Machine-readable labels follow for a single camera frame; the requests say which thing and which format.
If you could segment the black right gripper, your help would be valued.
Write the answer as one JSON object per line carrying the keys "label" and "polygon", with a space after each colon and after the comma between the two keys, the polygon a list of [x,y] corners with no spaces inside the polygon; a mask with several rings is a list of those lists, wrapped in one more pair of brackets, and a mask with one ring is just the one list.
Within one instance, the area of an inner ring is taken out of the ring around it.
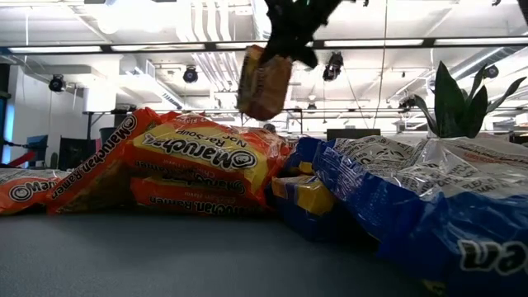
{"label": "black right gripper", "polygon": [[308,43],[320,26],[328,24],[328,18],[342,0],[264,0],[271,22],[271,33],[259,58],[263,65],[276,56],[295,57],[310,68],[318,65],[318,58]]}

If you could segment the orange Maruchan chicken ramen pack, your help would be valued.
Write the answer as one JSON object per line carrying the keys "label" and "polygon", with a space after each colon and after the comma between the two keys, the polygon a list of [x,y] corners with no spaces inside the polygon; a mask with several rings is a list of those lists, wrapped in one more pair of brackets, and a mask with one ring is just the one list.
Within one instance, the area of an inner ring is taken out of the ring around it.
{"label": "orange Maruchan chicken ramen pack", "polygon": [[193,182],[260,205],[289,154],[286,141],[269,130],[221,125],[192,113],[136,136],[124,148],[124,159],[136,172]]}
{"label": "orange Maruchan chicken ramen pack", "polygon": [[67,175],[49,169],[0,168],[0,215],[44,205],[47,194]]}
{"label": "orange Maruchan chicken ramen pack", "polygon": [[185,181],[132,177],[130,189],[137,205],[165,212],[238,217],[266,213],[266,208],[250,198]]}
{"label": "orange Maruchan chicken ramen pack", "polygon": [[46,198],[47,213],[83,213],[124,204],[131,197],[125,146],[161,123],[148,107],[128,115],[93,155],[54,186]]}
{"label": "orange Maruchan chicken ramen pack", "polygon": [[248,46],[238,83],[236,108],[260,121],[271,120],[281,113],[290,82],[292,61],[275,55],[265,63],[260,59],[264,48]]}

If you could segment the blue Maruchan soy ramen pack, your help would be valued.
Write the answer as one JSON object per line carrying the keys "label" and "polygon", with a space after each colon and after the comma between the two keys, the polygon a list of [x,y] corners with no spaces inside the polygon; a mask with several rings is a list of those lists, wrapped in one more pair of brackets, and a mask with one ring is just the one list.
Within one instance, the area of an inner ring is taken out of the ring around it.
{"label": "blue Maruchan soy ramen pack", "polygon": [[490,138],[334,139],[316,176],[440,297],[528,297],[528,148]]}
{"label": "blue Maruchan soy ramen pack", "polygon": [[265,193],[283,222],[309,241],[376,245],[316,176],[274,177]]}
{"label": "blue Maruchan soy ramen pack", "polygon": [[325,141],[312,137],[302,137],[298,140],[290,156],[286,159],[283,173],[287,176],[314,174],[313,160],[318,147]]}

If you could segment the black monitor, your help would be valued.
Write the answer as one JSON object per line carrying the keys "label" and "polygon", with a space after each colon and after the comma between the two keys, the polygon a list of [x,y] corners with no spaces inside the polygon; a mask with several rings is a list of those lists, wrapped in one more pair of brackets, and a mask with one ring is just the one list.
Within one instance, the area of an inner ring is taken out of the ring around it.
{"label": "black monitor", "polygon": [[367,136],[381,135],[380,129],[327,129],[327,141],[334,139],[360,139]]}

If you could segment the green snake plant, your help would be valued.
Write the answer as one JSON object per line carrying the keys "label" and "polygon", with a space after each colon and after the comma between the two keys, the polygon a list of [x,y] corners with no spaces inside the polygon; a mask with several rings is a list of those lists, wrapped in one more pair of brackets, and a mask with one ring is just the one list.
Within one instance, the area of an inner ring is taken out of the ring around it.
{"label": "green snake plant", "polygon": [[435,136],[475,138],[481,130],[486,115],[495,111],[526,80],[526,77],[518,78],[497,100],[489,101],[488,89],[483,84],[486,67],[485,64],[475,74],[471,90],[467,93],[459,87],[441,61],[435,76],[434,115],[431,115],[422,97],[412,96],[414,106],[422,111],[430,131]]}

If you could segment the long ceiling light strip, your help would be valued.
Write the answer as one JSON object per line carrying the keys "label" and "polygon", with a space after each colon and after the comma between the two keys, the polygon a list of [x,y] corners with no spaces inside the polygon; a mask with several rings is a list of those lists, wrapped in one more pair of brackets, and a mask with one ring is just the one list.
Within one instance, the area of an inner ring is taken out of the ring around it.
{"label": "long ceiling light strip", "polygon": [[[21,45],[0,46],[0,54],[10,55],[74,55],[74,54],[137,54],[244,51],[248,46],[266,46],[264,40],[198,41],[186,43],[93,44],[93,45]],[[389,39],[314,40],[306,45],[311,50],[381,50],[528,46],[528,35],[486,37],[428,37]]]}

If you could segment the black desk monitors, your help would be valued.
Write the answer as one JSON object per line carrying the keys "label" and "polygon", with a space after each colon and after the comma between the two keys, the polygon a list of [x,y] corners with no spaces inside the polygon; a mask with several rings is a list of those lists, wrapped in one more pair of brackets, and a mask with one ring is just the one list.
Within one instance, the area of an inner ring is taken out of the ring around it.
{"label": "black desk monitors", "polygon": [[74,169],[96,152],[95,139],[72,139],[62,137],[59,142],[60,170]]}

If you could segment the black metal table frame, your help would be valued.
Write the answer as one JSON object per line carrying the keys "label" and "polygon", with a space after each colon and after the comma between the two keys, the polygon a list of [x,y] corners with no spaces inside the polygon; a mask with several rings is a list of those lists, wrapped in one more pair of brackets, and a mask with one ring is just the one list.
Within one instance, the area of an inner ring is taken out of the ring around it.
{"label": "black metal table frame", "polygon": [[284,109],[288,134],[304,133],[304,113],[301,108]]}
{"label": "black metal table frame", "polygon": [[103,116],[109,115],[128,115],[132,114],[134,110],[123,110],[123,109],[114,109],[111,111],[84,111],[83,114],[87,116],[87,140],[92,139],[92,127],[96,124]]}

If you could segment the red handled clamp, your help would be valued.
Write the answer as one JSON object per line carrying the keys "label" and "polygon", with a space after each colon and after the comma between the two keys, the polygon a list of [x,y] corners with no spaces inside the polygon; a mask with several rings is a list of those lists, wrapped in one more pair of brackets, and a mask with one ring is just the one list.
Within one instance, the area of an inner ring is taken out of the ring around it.
{"label": "red handled clamp", "polygon": [[30,151],[28,153],[23,154],[19,158],[16,158],[13,161],[9,162],[7,165],[9,167],[20,167],[21,165],[32,161],[35,156],[36,153],[34,151]]}

